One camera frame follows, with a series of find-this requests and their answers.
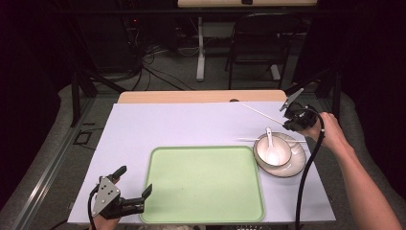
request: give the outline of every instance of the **spoon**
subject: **spoon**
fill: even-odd
[[[274,147],[272,140],[272,129],[270,127],[266,128],[266,135],[268,136],[268,150],[265,161],[270,165],[278,166],[280,164],[280,157],[278,151]]]

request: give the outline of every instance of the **tray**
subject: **tray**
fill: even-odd
[[[263,202],[249,147],[161,147],[149,161],[145,223],[257,222]]]

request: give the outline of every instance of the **desk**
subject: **desk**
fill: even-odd
[[[178,0],[179,8],[239,8],[239,7],[314,7],[317,5],[317,0],[254,0],[252,5],[243,5],[241,0]],[[218,36],[231,36],[233,26],[222,25],[217,26],[215,31],[222,30]],[[198,37],[199,37],[199,57],[197,62],[196,80],[204,80],[205,52],[203,47],[203,37],[212,36],[204,32],[203,19],[198,17]],[[277,67],[271,67],[274,79],[280,78]]]
[[[68,221],[88,223],[86,203],[90,191],[100,175],[113,173],[122,165],[127,165],[127,172],[117,184],[122,197],[140,196],[146,182],[149,156],[156,147],[252,147],[253,142],[241,142],[237,138],[259,137],[268,126],[297,140],[305,139],[240,103],[228,103],[232,99],[283,121],[279,108],[285,96],[280,90],[124,92],[114,104]],[[307,144],[301,145],[308,158]],[[279,178],[259,169],[265,208],[262,223],[294,222],[300,178],[301,173]],[[310,168],[304,186],[301,220],[335,220],[315,166]],[[124,217],[121,223],[144,224],[139,215]]]

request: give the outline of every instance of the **chair backrest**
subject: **chair backrest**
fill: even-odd
[[[250,13],[235,24],[234,35],[295,34],[302,26],[301,17],[291,13]]]

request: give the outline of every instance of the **person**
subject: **person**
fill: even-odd
[[[326,112],[320,113],[320,116],[325,124],[323,145],[332,151],[340,165],[357,228],[402,229],[385,196],[359,162],[355,150],[347,141],[337,119],[333,114]],[[320,129],[321,125],[318,121],[314,127],[301,131],[301,134],[317,140]],[[119,219],[105,219],[98,215],[94,221],[98,229],[112,230]]]

